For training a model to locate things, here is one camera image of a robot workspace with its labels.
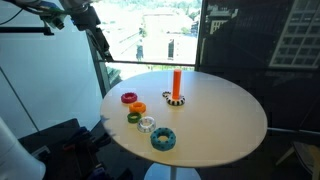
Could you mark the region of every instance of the building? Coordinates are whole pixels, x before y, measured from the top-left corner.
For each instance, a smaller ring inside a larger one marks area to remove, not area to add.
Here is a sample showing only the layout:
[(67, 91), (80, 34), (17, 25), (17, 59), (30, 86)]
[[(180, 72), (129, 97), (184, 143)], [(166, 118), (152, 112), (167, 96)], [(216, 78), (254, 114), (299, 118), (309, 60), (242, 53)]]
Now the building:
[(319, 0), (295, 0), (270, 60), (270, 67), (318, 68)]
[(225, 7), (209, 6), (206, 16), (206, 34), (213, 34), (220, 26), (236, 16), (236, 12)]

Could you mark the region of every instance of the black cable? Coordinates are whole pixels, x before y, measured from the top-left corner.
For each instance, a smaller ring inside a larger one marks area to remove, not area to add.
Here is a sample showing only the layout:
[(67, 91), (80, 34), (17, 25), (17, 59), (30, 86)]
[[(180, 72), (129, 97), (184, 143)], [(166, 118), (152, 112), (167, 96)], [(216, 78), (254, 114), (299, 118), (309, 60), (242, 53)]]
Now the black cable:
[(17, 12), (17, 14), (15, 14), (14, 16), (12, 16), (12, 18), (8, 19), (7, 21), (0, 23), (0, 25), (4, 25), (4, 24), (10, 22), (12, 19), (14, 19), (15, 17), (17, 17), (17, 16), (22, 12), (22, 10), (23, 10), (23, 9), (21, 8), (20, 11)]

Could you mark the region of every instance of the round white table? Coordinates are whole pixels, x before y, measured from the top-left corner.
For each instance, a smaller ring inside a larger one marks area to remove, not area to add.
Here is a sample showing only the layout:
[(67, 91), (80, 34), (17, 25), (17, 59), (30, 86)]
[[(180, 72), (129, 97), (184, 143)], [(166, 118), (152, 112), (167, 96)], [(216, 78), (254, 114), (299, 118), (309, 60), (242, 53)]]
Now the round white table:
[[(164, 91), (172, 91), (172, 86), (173, 71), (140, 74), (114, 86), (101, 105), (102, 123), (114, 141), (133, 154), (156, 162), (145, 179), (200, 179), (195, 167), (237, 161), (264, 139), (265, 112), (238, 85), (213, 75), (182, 71), (180, 94), (186, 99), (183, 106), (171, 106), (162, 97)], [(137, 124), (128, 123), (129, 108), (121, 102), (121, 95), (127, 92), (135, 92), (138, 101), (146, 104), (143, 116), (153, 117), (157, 128), (174, 131), (173, 149), (154, 149), (151, 133), (142, 133)]]

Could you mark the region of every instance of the stacking ring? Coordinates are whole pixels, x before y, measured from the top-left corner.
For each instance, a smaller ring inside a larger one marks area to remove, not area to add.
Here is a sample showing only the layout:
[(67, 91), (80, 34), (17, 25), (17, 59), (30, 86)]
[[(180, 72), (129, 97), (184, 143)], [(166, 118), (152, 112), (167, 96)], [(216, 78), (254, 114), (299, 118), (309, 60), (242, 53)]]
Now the stacking ring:
[(143, 117), (139, 120), (137, 128), (140, 132), (149, 133), (156, 129), (156, 121), (149, 116)]
[(138, 112), (138, 113), (144, 113), (146, 111), (146, 105), (142, 102), (134, 102), (130, 104), (129, 111), (130, 112)]
[[(167, 137), (167, 140), (160, 140), (160, 136)], [(167, 151), (176, 144), (176, 135), (169, 128), (158, 128), (150, 136), (152, 146), (159, 151)]]
[(137, 99), (138, 99), (137, 94), (133, 92), (125, 93), (121, 96), (121, 101), (126, 104), (136, 102)]
[(186, 99), (184, 96), (180, 96), (179, 99), (172, 99), (171, 93), (168, 91), (165, 91), (162, 93), (162, 96), (166, 98), (166, 101), (171, 106), (182, 106), (186, 102)]
[(139, 119), (141, 119), (141, 114), (137, 112), (133, 112), (128, 114), (127, 118), (129, 123), (137, 123)]

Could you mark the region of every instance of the orange peg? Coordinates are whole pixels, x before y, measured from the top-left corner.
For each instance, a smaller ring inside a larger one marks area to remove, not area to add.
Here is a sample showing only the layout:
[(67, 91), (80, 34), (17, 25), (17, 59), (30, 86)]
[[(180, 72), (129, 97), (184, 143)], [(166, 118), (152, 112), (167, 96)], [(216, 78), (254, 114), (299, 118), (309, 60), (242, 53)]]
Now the orange peg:
[(172, 99), (179, 99), (180, 98), (180, 81), (181, 81), (181, 70), (175, 69), (173, 71)]

